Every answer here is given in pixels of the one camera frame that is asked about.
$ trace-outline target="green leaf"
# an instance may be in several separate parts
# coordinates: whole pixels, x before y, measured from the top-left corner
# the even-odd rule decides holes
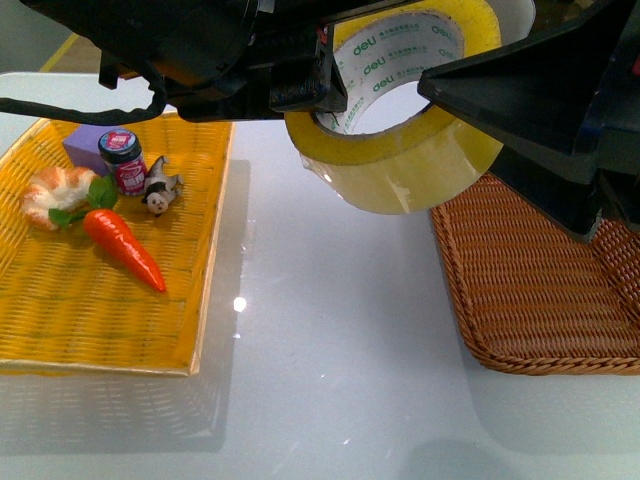
[[[87,202],[91,208],[109,208],[112,209],[118,201],[118,192],[111,175],[96,178],[89,186],[87,194]]]
[[[64,210],[58,210],[57,208],[49,209],[49,220],[56,225],[67,228],[71,224],[71,214]]]
[[[78,222],[86,217],[87,213],[89,213],[87,210],[69,213],[64,210],[58,210],[57,208],[50,208],[49,220],[62,228],[68,228],[72,223]]]

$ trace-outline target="croissant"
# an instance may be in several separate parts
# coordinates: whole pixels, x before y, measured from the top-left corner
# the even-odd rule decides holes
[[[98,175],[85,167],[47,167],[29,181],[22,197],[22,213],[46,230],[60,227],[49,220],[49,209],[71,212],[86,202],[89,185]]]

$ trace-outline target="toy carrot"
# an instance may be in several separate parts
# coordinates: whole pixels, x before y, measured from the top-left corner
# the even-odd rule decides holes
[[[95,243],[140,280],[159,292],[165,292],[167,288],[157,263],[135,238],[122,217],[111,210],[117,198],[111,179],[98,178],[91,183],[87,195],[89,205],[95,210],[68,213],[52,208],[49,218],[61,227],[82,220],[85,232]]]
[[[82,227],[94,242],[140,280],[159,292],[167,290],[160,268],[116,212],[106,208],[91,210]]]

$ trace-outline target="toy figure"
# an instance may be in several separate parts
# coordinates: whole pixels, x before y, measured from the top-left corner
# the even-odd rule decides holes
[[[178,185],[184,185],[182,175],[168,177],[163,170],[164,164],[169,163],[169,159],[162,155],[154,162],[153,166],[144,180],[144,198],[142,203],[147,205],[151,213],[159,217],[166,212],[171,202],[182,190]]]

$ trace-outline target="jar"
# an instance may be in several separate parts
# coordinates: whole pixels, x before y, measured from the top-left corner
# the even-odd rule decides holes
[[[144,194],[147,167],[135,133],[124,128],[110,130],[98,141],[98,150],[124,195]]]

